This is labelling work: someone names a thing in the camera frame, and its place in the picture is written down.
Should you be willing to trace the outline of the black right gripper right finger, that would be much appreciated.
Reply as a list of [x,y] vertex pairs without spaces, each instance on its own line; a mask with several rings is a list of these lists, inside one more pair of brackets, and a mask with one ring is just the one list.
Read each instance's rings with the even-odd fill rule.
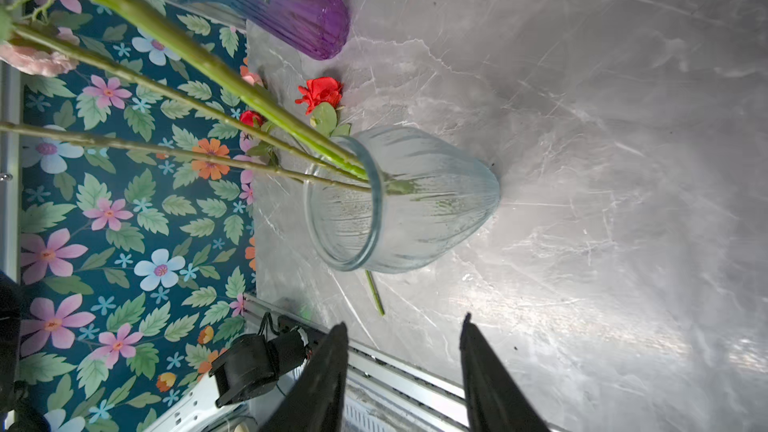
[[541,431],[549,427],[526,399],[467,313],[460,335],[470,431]]

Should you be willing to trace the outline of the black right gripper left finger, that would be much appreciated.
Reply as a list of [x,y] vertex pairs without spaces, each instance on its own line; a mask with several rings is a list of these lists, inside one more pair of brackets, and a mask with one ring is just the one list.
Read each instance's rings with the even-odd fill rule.
[[332,327],[299,380],[260,431],[340,431],[348,346],[346,325]]

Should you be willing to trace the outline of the clear ribbed glass vase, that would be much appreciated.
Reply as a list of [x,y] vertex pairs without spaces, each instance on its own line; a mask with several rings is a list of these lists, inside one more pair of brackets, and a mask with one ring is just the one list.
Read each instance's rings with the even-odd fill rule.
[[370,191],[340,187],[341,177],[304,187],[312,243],[334,270],[399,274],[425,267],[479,229],[500,202],[500,184],[483,163],[417,128],[381,126],[334,143],[367,173]]

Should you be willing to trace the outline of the red rose stem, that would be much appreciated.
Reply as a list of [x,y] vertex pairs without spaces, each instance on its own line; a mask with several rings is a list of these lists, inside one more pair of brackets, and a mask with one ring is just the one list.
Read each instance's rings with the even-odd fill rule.
[[[318,77],[307,80],[305,85],[298,86],[297,89],[301,94],[301,98],[296,99],[295,103],[305,104],[307,106],[307,115],[310,115],[322,103],[328,103],[334,109],[338,109],[343,97],[343,84],[332,77]],[[369,270],[365,271],[365,276],[376,309],[381,316],[384,316],[385,310],[374,276]]]
[[[243,112],[239,120],[241,123],[258,130],[261,130],[261,127],[266,122],[266,119],[261,114],[251,110]],[[261,161],[269,166],[277,166],[279,164],[279,158],[274,146],[262,139],[241,132],[239,146],[242,154],[238,156],[238,159]]]

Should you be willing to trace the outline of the cream peach rose stem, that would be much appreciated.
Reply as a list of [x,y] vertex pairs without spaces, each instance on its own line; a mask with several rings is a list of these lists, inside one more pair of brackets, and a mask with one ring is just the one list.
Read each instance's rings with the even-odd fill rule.
[[59,131],[50,128],[30,126],[26,124],[15,124],[11,122],[2,122],[1,131],[15,133],[17,135],[36,137],[36,138],[49,138],[60,140],[63,142],[72,143],[75,145],[88,147],[88,148],[114,148],[127,151],[140,151],[147,153],[159,153],[167,154],[183,159],[199,160],[203,162],[210,162],[217,165],[224,165],[230,168],[239,168],[243,170],[251,170],[256,173],[261,173],[268,176],[284,177],[297,180],[300,182],[309,182],[322,184],[325,186],[335,186],[343,189],[353,190],[356,192],[371,192],[370,187],[363,187],[359,185],[353,185],[349,183],[330,180],[323,177],[314,175],[302,174],[294,171],[285,170],[279,167],[267,166],[256,164],[248,161],[237,161],[230,158],[219,157],[215,155],[209,155],[205,153],[186,151],[182,149],[173,149],[163,147],[159,145],[139,143],[133,141],[127,141],[119,138],[111,138],[99,135],[93,135],[81,132],[67,132]]

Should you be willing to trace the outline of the white rose stem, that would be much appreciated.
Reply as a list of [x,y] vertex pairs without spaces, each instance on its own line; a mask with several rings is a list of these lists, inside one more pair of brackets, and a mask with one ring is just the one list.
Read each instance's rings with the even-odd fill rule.
[[249,136],[262,140],[283,151],[289,152],[294,155],[298,155],[299,157],[304,158],[310,162],[313,162],[316,165],[334,170],[337,173],[340,173],[341,175],[344,175],[348,178],[353,178],[354,180],[357,180],[359,182],[364,182],[366,180],[365,176],[358,177],[354,175],[352,172],[344,171],[339,167],[333,166],[319,158],[309,155],[308,153],[305,153],[302,150],[296,147],[293,147],[276,137],[272,137],[269,134],[262,132],[258,128],[243,124],[242,122],[239,122],[233,117],[230,117],[224,114],[223,112],[220,112],[217,109],[214,109],[197,99],[193,99],[192,97],[185,95],[184,93],[181,93],[176,89],[172,89],[167,85],[153,81],[147,78],[146,76],[138,72],[135,72],[132,69],[129,69],[123,65],[120,65],[114,62],[113,60],[108,59],[98,53],[89,51],[87,49],[83,49],[79,46],[73,45],[68,41],[64,41],[62,39],[46,35],[45,33],[39,32],[34,28],[32,28],[31,26],[25,25],[25,24],[16,24],[14,26],[14,34],[20,36],[23,39],[32,41],[37,45],[41,45],[41,46],[50,48],[53,51],[60,52],[66,55],[67,57],[71,57],[81,62],[84,62],[88,65],[98,67],[104,70],[105,72],[109,72],[121,79],[125,79],[127,81],[142,85],[158,94],[162,94],[163,96],[169,99],[173,99],[178,102],[185,103],[190,108],[201,111],[207,117],[215,119],[228,126],[235,127],[239,131]]

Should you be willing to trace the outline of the white rose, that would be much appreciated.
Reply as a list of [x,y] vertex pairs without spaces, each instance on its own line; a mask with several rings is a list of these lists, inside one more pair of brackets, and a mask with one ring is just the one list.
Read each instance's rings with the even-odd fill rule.
[[309,147],[312,151],[309,157],[317,159],[321,166],[327,166],[334,172],[361,182],[367,188],[373,189],[374,183],[378,182],[378,187],[390,195],[405,195],[416,191],[414,181],[399,180],[392,175],[378,172],[375,166],[363,165],[361,152],[346,151],[287,112],[269,94],[245,84],[235,71],[229,69],[218,57],[182,32],[145,0],[93,1],[113,10],[134,26],[149,32],[153,38],[169,47],[182,60],[204,73],[217,85],[238,95],[247,105],[263,114],[275,127]]

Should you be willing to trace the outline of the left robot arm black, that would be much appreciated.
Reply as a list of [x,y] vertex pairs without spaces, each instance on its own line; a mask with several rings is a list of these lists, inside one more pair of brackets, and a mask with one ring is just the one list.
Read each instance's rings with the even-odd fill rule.
[[301,329],[271,340],[255,333],[241,335],[212,363],[210,375],[219,392],[216,406],[222,408],[267,394],[305,359],[306,337]]

